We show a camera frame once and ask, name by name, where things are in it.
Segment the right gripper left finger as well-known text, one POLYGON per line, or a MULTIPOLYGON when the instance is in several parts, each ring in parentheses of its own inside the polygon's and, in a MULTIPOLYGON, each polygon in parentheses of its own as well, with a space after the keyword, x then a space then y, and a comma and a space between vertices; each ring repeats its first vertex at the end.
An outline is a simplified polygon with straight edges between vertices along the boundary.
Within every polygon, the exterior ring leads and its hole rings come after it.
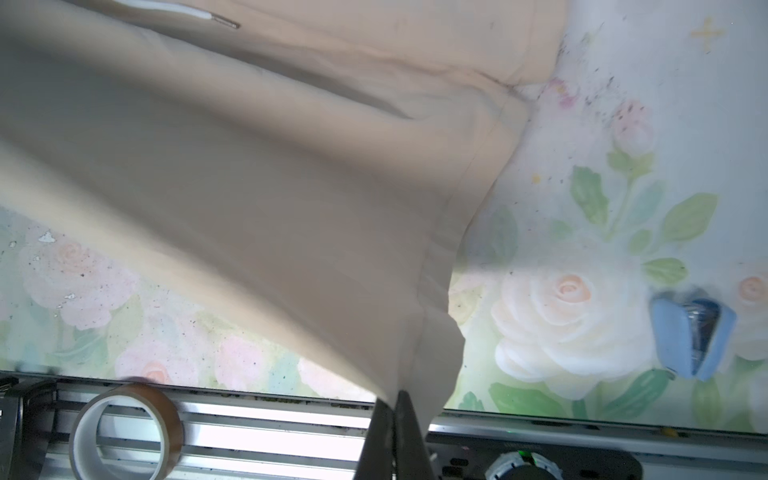
POLYGON ((394 473, 394 411, 382 400, 374 405, 354 480, 391 480, 394 473))

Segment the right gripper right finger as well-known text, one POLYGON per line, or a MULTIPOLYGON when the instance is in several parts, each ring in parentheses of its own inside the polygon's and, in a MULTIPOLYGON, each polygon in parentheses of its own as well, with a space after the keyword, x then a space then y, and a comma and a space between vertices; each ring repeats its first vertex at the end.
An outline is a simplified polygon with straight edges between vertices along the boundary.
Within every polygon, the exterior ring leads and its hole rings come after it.
POLYGON ((394 464, 397 480, 434 480, 428 449, 406 391, 398 394, 394 410, 394 464))

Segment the beige shorts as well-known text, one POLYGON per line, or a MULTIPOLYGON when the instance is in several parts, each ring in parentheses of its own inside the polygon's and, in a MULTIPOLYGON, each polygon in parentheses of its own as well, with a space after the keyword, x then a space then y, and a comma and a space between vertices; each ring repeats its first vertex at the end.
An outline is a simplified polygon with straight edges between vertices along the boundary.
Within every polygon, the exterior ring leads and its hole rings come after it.
POLYGON ((564 1, 5 1, 1 201, 427 429, 564 1))

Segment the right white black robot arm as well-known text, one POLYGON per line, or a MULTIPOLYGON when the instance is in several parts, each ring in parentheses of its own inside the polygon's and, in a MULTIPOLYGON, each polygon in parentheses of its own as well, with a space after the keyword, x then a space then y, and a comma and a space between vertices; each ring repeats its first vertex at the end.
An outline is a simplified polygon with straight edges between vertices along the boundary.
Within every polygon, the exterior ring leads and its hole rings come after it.
POLYGON ((356 479, 641 479, 632 455, 545 445, 509 449, 479 437, 426 440, 408 392, 394 406, 377 400, 357 462, 356 479))

